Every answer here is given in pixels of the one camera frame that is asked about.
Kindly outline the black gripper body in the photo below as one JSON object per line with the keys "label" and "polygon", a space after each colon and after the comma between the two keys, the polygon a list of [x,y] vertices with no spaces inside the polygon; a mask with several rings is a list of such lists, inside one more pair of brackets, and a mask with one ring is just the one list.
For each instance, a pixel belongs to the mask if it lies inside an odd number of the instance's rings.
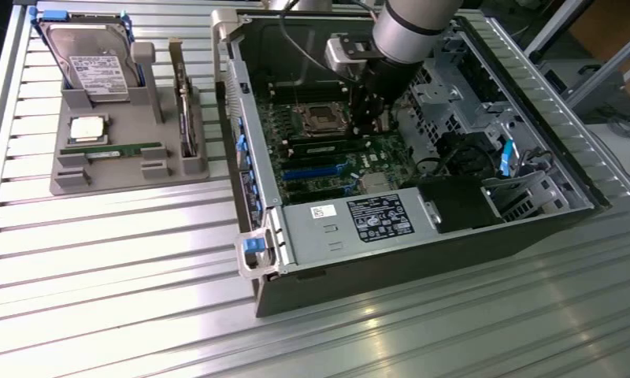
{"label": "black gripper body", "polygon": [[398,63],[389,58],[369,60],[358,82],[350,87],[348,135],[382,133],[378,119],[405,93],[422,63]]}

